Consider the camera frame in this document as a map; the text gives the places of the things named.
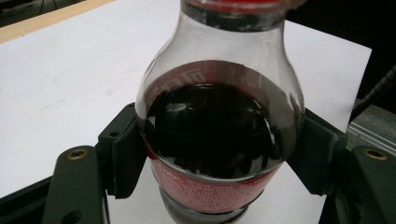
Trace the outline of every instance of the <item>white table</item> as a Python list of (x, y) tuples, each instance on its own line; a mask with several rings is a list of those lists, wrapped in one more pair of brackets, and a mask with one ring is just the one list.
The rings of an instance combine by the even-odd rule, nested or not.
[[(136, 97), (172, 34), (177, 0), (116, 0), (0, 45), (0, 197), (52, 174), (59, 154), (93, 146)], [(370, 56), (366, 47), (288, 22), (286, 47), (305, 106), (341, 131)], [(240, 223), (318, 223), (310, 195), (284, 164)], [(109, 200), (112, 223), (174, 223), (146, 163), (128, 200)]]

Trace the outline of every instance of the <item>red bottle cap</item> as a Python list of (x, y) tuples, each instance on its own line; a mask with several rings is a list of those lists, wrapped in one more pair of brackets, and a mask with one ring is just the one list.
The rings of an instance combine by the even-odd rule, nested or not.
[(224, 12), (259, 13), (287, 11), (297, 8), (305, 0), (183, 0), (197, 7)]

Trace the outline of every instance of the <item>bottle neck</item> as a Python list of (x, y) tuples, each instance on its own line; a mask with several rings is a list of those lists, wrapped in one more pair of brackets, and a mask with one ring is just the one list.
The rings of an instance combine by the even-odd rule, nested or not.
[(194, 6), (180, 1), (180, 10), (191, 19), (224, 31), (255, 33), (279, 28), (285, 20), (286, 11), (228, 12)]

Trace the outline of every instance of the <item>plastic bottle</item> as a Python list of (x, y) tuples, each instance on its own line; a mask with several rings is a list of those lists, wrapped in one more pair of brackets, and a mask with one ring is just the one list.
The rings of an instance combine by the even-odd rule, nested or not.
[(231, 223), (294, 151), (303, 95), (283, 45), (302, 1), (181, 0), (135, 109), (177, 223)]

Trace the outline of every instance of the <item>red label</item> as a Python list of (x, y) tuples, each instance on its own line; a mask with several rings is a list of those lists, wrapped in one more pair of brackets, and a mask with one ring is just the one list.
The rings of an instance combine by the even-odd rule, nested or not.
[(287, 10), (294, 5), (299, 6), (301, 4), (301, 1), (290, 2), (286, 0), (190, 0), (188, 2), (194, 6), (230, 13), (235, 11), (239, 13), (260, 13)]
[(207, 213), (230, 212), (251, 203), (277, 170), (245, 181), (224, 183), (183, 175), (160, 161), (150, 149), (148, 154), (153, 173), (163, 190), (177, 202)]

